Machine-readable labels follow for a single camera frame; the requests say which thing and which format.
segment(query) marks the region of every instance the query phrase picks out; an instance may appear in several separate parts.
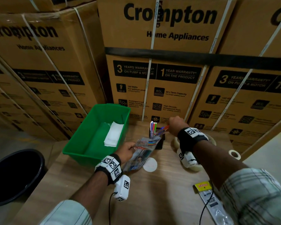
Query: yellow label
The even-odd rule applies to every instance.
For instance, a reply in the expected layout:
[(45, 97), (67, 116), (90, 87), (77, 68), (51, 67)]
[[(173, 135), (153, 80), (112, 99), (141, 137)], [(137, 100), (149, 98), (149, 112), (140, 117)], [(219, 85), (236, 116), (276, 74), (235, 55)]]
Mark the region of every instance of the yellow label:
[(199, 192), (212, 189), (209, 181), (200, 182), (198, 184), (195, 184), (195, 186), (196, 186), (196, 188), (198, 189)]

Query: wrist strap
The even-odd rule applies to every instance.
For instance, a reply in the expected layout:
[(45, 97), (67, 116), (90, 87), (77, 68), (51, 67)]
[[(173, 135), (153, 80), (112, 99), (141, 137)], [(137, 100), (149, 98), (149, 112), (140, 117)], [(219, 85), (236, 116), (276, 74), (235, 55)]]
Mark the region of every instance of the wrist strap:
[(115, 184), (122, 176), (121, 160), (117, 154), (106, 156), (96, 167), (97, 171), (104, 172), (108, 177), (108, 185)]
[(208, 140), (208, 137), (196, 128), (186, 127), (179, 131), (178, 139), (182, 155), (184, 155), (186, 151), (193, 152), (194, 145), (201, 140)]

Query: plastic packet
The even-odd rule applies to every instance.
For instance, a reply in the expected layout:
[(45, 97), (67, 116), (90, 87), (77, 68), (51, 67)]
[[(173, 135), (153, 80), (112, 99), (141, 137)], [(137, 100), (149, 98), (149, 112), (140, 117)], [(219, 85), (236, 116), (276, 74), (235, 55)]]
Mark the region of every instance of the plastic packet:
[(139, 170), (144, 165), (147, 158), (149, 158), (160, 140), (161, 138), (159, 136), (154, 136), (152, 139), (143, 137), (140, 140), (137, 140), (134, 146), (135, 152), (133, 153), (132, 158), (125, 164), (123, 171)]
[[(204, 204), (206, 204), (212, 194), (212, 187), (209, 181), (195, 184), (195, 186), (198, 189)], [(216, 225), (234, 225), (232, 218), (225, 211), (222, 203), (215, 196), (215, 194), (213, 194), (206, 208), (208, 209)]]

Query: wooden table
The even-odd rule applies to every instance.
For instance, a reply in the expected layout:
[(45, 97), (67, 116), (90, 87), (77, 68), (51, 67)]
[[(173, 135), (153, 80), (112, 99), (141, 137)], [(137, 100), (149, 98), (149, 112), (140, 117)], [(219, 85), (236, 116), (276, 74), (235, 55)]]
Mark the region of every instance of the wooden table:
[[(148, 124), (130, 125), (126, 141), (148, 134)], [(207, 132), (219, 147), (233, 149), (228, 135)], [(193, 185), (209, 180), (206, 172), (194, 173), (180, 163), (171, 147), (173, 136), (166, 133), (162, 150), (152, 153), (158, 163), (150, 173), (143, 168), (129, 174), (131, 186), (126, 201), (111, 201), (112, 224), (198, 224), (203, 202)], [(38, 224), (60, 201), (68, 199), (92, 175), (94, 169), (78, 165), (60, 154), (45, 177), (15, 216), (11, 224)], [(108, 201), (114, 190), (110, 185), (103, 197), (93, 224), (108, 224)], [(214, 224), (208, 210), (202, 224)]]

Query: black trash bin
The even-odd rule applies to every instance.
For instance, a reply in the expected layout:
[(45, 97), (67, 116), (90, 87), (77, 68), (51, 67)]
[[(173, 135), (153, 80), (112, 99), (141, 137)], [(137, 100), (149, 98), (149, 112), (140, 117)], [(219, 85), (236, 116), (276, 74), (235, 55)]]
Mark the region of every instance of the black trash bin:
[(0, 206), (16, 199), (27, 199), (47, 169), (43, 155), (24, 149), (0, 160)]

